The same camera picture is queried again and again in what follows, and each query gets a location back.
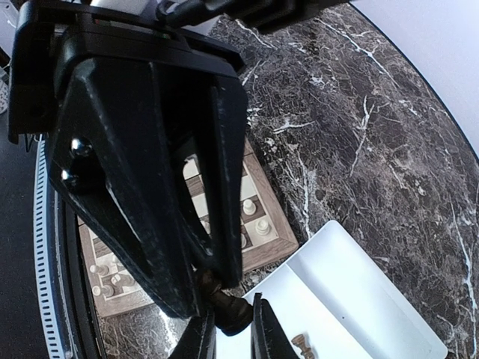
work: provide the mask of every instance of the black plastic part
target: black plastic part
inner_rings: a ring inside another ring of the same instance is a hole
[[[297,359],[286,334],[266,299],[254,295],[254,318],[251,325],[252,359]]]
[[[242,66],[229,46],[123,13],[57,1],[20,11],[10,139],[48,133],[55,189],[169,316],[202,312],[192,266],[226,287],[242,275]],[[70,152],[74,138],[91,144],[91,156]],[[182,175],[192,154],[211,238]],[[75,180],[62,180],[64,171]]]
[[[75,358],[107,358],[83,260],[75,213],[48,186],[47,245],[50,285],[64,350]]]
[[[10,62],[7,53],[0,47],[0,67],[5,68]]]
[[[173,28],[198,25],[226,13],[241,19],[262,34],[316,16],[321,10],[347,0],[188,0],[166,13],[158,6],[157,17]]]
[[[216,327],[211,308],[203,317],[192,318],[169,359],[215,359]]]

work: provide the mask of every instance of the white pawn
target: white pawn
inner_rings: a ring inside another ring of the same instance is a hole
[[[102,294],[102,289],[99,286],[94,286],[93,288],[91,288],[91,292],[95,297],[99,297],[100,294]]]
[[[102,294],[107,297],[107,298],[110,298],[113,296],[113,293],[115,292],[113,290],[113,287],[112,286],[109,286],[108,284],[105,285],[105,286],[102,286]]]
[[[98,274],[98,275],[107,275],[109,272],[108,266],[97,266],[93,264],[90,266],[90,273]]]
[[[246,247],[247,244],[248,244],[248,241],[246,241],[246,236],[244,234],[241,234],[241,249]]]
[[[242,211],[246,214],[246,215],[253,215],[256,213],[256,205],[254,204],[254,202],[252,200],[245,200],[243,203],[242,203]]]
[[[120,260],[118,259],[117,256],[113,256],[112,262],[113,262],[114,264],[116,264],[117,266],[118,266],[118,265],[121,265],[121,262],[120,262]]]
[[[114,286],[134,286],[135,283],[131,275],[118,273],[112,277],[112,284]]]
[[[91,291],[95,297],[99,297],[100,295],[104,295],[105,297],[111,297],[114,293],[113,287],[112,286],[102,286],[101,288],[99,286],[94,286],[91,288]]]
[[[210,223],[206,221],[201,221],[201,224],[203,225],[204,230],[206,231],[207,234],[211,234],[211,227]]]
[[[260,219],[258,222],[256,222],[256,232],[260,236],[266,236],[270,230],[271,226],[266,219]]]

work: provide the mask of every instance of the black bolt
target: black bolt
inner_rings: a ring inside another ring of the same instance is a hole
[[[93,153],[93,146],[87,140],[74,138],[71,144],[71,153],[73,157],[89,157]]]
[[[78,187],[80,179],[78,176],[71,174],[69,171],[63,170],[61,172],[61,181],[69,190],[72,191]]]

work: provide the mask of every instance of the marble countertop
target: marble countertop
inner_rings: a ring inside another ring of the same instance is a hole
[[[248,138],[300,243],[341,222],[448,358],[477,358],[479,166],[421,76],[349,5],[269,36],[221,19],[212,36],[248,65]],[[155,310],[102,319],[112,358],[167,357],[185,323]]]

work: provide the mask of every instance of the chessboard border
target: chessboard border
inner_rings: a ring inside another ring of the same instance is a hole
[[[261,193],[263,208],[278,233],[277,239],[243,253],[242,267],[243,273],[246,273],[289,256],[298,249],[299,244],[248,140],[245,142],[243,163],[250,173],[257,193]]]

